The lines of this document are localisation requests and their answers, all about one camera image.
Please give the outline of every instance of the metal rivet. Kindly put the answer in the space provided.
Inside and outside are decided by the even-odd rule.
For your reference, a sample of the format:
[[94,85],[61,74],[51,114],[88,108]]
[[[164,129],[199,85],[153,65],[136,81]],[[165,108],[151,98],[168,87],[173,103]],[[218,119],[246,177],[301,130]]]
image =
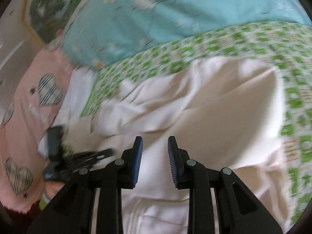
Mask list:
[[115,160],[115,165],[123,165],[124,164],[124,160],[123,159],[116,159]]
[[83,167],[83,168],[81,168],[80,170],[79,170],[79,174],[80,175],[85,175],[85,174],[87,174],[88,173],[88,168],[86,168],[86,167]]
[[193,160],[193,159],[189,159],[188,161],[186,161],[186,163],[187,163],[188,165],[190,165],[190,166],[196,165],[196,161]]
[[232,173],[232,170],[230,168],[224,168],[222,171],[226,175],[230,175]]

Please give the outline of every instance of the pink shirt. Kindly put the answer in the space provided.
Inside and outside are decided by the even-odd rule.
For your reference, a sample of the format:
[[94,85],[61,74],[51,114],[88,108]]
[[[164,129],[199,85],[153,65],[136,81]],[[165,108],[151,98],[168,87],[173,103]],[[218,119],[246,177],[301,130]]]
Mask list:
[[44,190],[48,160],[37,146],[66,95],[73,66],[59,50],[41,50],[21,79],[0,125],[0,201],[26,213]]

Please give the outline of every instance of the green plant pattern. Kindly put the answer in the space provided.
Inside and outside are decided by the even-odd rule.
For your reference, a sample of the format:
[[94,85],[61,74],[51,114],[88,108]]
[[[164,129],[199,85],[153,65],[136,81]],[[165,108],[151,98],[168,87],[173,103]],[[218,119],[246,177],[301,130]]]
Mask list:
[[286,114],[281,130],[292,180],[294,223],[312,195],[312,28],[287,22],[260,22],[198,34],[153,47],[102,69],[83,115],[94,114],[121,81],[172,74],[194,59],[231,55],[258,59],[279,69]]
[[82,0],[32,0],[29,8],[30,24],[45,43],[55,39],[59,29],[64,29]]

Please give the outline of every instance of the star print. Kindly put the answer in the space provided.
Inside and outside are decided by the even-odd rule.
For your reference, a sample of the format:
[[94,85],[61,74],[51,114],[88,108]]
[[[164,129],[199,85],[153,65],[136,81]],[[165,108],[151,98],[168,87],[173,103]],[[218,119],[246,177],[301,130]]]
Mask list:
[[35,93],[35,90],[36,90],[36,87],[32,88],[29,93],[31,93],[33,95]]

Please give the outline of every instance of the wall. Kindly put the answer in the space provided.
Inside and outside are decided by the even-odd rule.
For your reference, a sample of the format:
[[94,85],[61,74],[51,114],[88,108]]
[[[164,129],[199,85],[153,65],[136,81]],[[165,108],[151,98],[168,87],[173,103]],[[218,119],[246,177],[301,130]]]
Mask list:
[[18,82],[40,50],[22,25],[23,3],[24,0],[12,0],[0,18],[0,118]]

